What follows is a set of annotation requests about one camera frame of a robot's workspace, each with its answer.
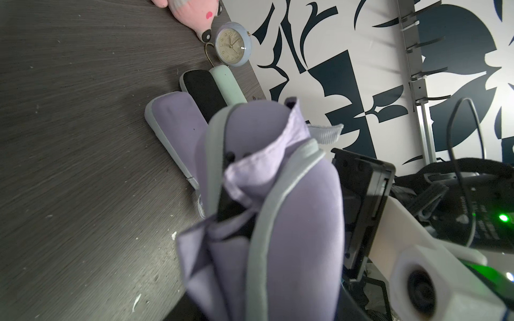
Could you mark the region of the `lavender umbrella case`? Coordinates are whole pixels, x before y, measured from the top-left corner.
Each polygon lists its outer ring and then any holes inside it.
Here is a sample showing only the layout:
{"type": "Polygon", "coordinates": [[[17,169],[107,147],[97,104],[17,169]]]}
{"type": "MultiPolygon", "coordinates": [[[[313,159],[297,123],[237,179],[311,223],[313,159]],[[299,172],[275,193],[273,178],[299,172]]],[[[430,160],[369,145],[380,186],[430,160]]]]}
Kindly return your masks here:
{"type": "Polygon", "coordinates": [[[195,147],[207,122],[187,92],[171,92],[152,99],[145,120],[190,185],[198,190],[195,147]]]}

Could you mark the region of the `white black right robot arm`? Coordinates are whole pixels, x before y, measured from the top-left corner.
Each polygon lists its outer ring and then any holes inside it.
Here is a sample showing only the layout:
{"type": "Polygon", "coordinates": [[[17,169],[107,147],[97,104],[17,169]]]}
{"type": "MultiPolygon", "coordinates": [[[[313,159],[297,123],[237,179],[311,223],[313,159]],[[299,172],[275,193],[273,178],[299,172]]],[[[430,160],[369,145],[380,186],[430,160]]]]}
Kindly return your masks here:
{"type": "Polygon", "coordinates": [[[426,231],[449,246],[513,252],[513,167],[481,158],[431,163],[413,175],[396,177],[395,167],[354,152],[333,149],[343,191],[344,278],[362,279],[377,231],[397,201],[406,217],[387,234],[406,239],[426,231]]]}

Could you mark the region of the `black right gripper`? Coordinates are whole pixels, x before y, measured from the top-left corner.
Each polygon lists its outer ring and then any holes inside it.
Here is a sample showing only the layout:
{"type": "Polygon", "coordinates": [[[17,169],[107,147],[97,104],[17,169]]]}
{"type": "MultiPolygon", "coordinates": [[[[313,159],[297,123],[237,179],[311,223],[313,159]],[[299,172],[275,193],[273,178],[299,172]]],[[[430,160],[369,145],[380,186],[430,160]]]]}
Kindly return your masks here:
{"type": "Polygon", "coordinates": [[[343,194],[345,250],[343,279],[360,281],[394,182],[393,164],[333,148],[343,194]]]}

